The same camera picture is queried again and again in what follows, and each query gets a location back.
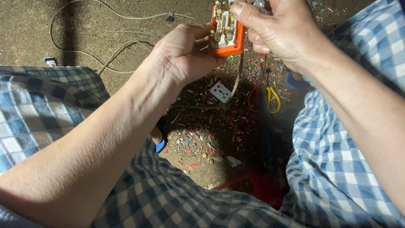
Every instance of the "right hand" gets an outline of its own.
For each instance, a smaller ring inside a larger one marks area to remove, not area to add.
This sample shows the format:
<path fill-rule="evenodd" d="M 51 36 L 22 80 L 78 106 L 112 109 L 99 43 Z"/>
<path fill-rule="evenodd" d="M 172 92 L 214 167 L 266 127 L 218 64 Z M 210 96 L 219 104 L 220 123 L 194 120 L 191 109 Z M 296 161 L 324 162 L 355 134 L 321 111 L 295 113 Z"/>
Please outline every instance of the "right hand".
<path fill-rule="evenodd" d="M 271 15 L 246 0 L 236 0 L 231 8 L 235 18 L 249 28 L 249 40 L 260 53 L 274 53 L 295 71 L 305 71 L 308 61 L 330 43 L 318 29 L 305 0 L 267 0 Z"/>

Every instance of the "yellow scissors handle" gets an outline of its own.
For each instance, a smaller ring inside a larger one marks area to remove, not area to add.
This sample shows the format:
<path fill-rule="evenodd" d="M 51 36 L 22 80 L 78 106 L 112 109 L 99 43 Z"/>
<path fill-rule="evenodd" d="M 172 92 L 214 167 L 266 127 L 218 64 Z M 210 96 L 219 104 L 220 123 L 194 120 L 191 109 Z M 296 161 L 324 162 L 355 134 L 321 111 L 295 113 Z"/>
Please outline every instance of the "yellow scissors handle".
<path fill-rule="evenodd" d="M 267 87 L 267 95 L 268 95 L 268 100 L 269 100 L 269 105 L 270 105 L 270 100 L 271 100 L 271 94 L 273 94 L 275 96 L 275 98 L 277 99 L 277 109 L 275 111 L 272 111 L 270 109 L 270 113 L 271 114 L 276 114 L 280 111 L 281 108 L 281 100 L 279 95 L 277 94 L 277 92 L 273 89 L 273 87 Z"/>

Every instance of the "red plastic stool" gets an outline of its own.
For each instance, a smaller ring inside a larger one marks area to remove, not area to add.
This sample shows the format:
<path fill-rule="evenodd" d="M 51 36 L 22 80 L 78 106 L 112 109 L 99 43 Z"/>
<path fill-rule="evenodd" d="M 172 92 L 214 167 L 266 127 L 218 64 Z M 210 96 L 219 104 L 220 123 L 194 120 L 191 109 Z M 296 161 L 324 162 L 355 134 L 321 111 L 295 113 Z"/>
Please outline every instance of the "red plastic stool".
<path fill-rule="evenodd" d="M 244 175 L 227 181 L 214 189 L 221 190 L 245 179 L 249 179 L 254 186 L 251 196 L 267 203 L 276 210 L 280 209 L 281 205 L 283 204 L 283 194 L 272 185 L 269 179 L 256 170 L 248 171 Z"/>

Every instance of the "ground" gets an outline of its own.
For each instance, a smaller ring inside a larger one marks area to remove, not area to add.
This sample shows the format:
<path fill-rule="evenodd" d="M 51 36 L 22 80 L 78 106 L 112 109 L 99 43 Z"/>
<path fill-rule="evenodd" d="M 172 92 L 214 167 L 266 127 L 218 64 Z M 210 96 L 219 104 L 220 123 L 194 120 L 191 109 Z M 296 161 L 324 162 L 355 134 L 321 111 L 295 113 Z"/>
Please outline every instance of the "ground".
<path fill-rule="evenodd" d="M 156 38 L 148 35 L 105 32 L 105 30 L 148 32 L 161 38 L 180 23 L 206 23 L 210 20 L 214 5 L 214 0 L 102 1 L 124 16 L 146 17 L 174 11 L 194 17 L 195 20 L 180 16 L 176 16 L 173 23 L 166 22 L 164 17 L 129 20 L 114 15 L 98 2 L 86 0 L 73 3 L 57 14 L 52 33 L 58 47 L 88 52 L 104 63 L 126 41 L 138 40 L 150 49 L 157 42 Z M 0 64 L 45 66 L 43 57 L 53 56 L 60 66 L 79 65 L 100 69 L 101 65 L 94 59 L 84 54 L 61 52 L 51 43 L 50 20 L 57 9 L 67 2 L 67 0 L 0 2 L 2 22 Z M 313 3 L 310 0 L 309 6 L 316 16 L 319 27 L 328 33 L 372 2 L 373 0 L 318 0 Z M 245 42 L 245 48 L 251 48 L 249 41 Z M 109 66 L 120 71 L 134 71 L 148 54 L 149 51 L 143 46 L 134 44 L 123 50 Z M 159 127 L 168 138 L 167 151 L 161 152 L 160 155 L 183 170 L 198 185 L 211 188 L 252 167 L 264 170 L 258 134 L 259 122 L 256 114 L 251 112 L 246 104 L 248 92 L 258 84 L 258 68 L 255 64 L 263 64 L 264 58 L 250 50 L 245 51 L 242 81 L 229 103 L 228 110 L 170 108 L 160 120 Z M 239 56 L 228 58 L 222 67 L 184 88 L 175 105 L 214 103 L 209 89 L 221 81 L 232 90 L 238 64 Z M 275 88 L 282 102 L 280 112 L 274 114 L 272 119 L 271 152 L 275 167 L 273 172 L 270 172 L 271 177 L 278 177 L 275 183 L 281 189 L 286 186 L 283 178 L 284 169 L 293 152 L 291 143 L 293 122 L 303 107 L 303 98 L 307 91 L 298 92 L 285 86 L 286 71 L 281 72 L 283 65 L 276 56 L 266 57 L 266 68 L 270 70 L 269 85 Z M 101 74 L 111 95 L 119 90 L 129 77 L 130 74 L 108 70 Z M 226 159 L 228 156 L 240 160 L 242 164 L 232 168 Z"/>

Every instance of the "plaid shirt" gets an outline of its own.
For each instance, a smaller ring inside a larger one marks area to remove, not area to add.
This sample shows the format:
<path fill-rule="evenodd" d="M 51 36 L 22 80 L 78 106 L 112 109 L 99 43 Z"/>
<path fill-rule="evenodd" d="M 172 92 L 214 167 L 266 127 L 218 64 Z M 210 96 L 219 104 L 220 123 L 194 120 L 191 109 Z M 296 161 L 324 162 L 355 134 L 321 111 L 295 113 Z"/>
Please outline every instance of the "plaid shirt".
<path fill-rule="evenodd" d="M 405 90 L 405 17 L 378 0 L 329 35 L 397 93 Z M 64 136 L 109 96 L 86 67 L 0 67 L 0 171 Z M 145 141 L 92 227 L 398 227 L 403 216 L 319 90 L 309 92 L 287 165 L 280 211 L 234 191 L 207 191 Z M 0 207 L 4 226 L 36 226 Z"/>

